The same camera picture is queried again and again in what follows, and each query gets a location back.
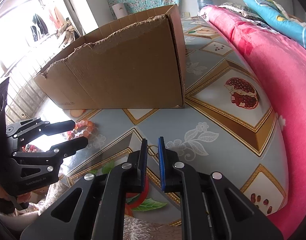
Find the human hand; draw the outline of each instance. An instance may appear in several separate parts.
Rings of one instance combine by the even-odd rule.
[[[0,198],[3,198],[7,201],[10,201],[8,193],[6,193],[6,191],[1,186],[0,186]],[[30,198],[31,198],[31,192],[25,193],[25,194],[19,195],[17,197],[17,202],[18,203],[26,203],[30,200]]]

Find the key ring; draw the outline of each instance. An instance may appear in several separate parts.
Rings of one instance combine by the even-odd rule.
[[[158,149],[158,146],[156,145],[148,145],[148,149],[152,151],[151,147],[156,147]],[[148,155],[155,157],[158,155],[158,153],[154,153],[154,154],[150,154],[150,152],[148,151]]]

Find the bedding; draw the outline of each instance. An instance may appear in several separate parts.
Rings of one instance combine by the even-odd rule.
[[[260,21],[263,23],[266,23],[257,13],[256,11],[252,10],[248,6],[243,6],[239,3],[233,3],[233,2],[226,2],[220,5],[221,8],[226,8],[229,11],[238,14],[240,16],[243,16],[246,19],[250,19],[253,21]]]
[[[224,8],[204,7],[201,15],[243,56],[277,112],[288,159],[289,194],[287,205],[269,219],[287,239],[306,215],[306,50]]]
[[[291,21],[280,13],[275,4],[266,0],[243,0],[257,12],[273,29],[297,41],[306,49],[306,27]]]

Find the paper roll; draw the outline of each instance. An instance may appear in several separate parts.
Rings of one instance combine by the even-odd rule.
[[[112,9],[113,9],[117,19],[120,19],[124,16],[127,16],[127,12],[126,12],[124,3],[122,3],[122,2],[113,5]]]

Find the pillow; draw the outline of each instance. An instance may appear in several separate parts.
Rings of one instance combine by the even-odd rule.
[[[266,23],[257,13],[256,11],[252,10],[248,6],[241,5],[239,3],[234,2],[226,2],[220,5],[219,7],[225,8],[235,14],[238,14],[246,19],[253,20],[253,21],[260,21]]]
[[[273,29],[297,41],[306,49],[306,28],[286,19],[278,8],[266,0],[243,0],[245,4],[257,12]]]

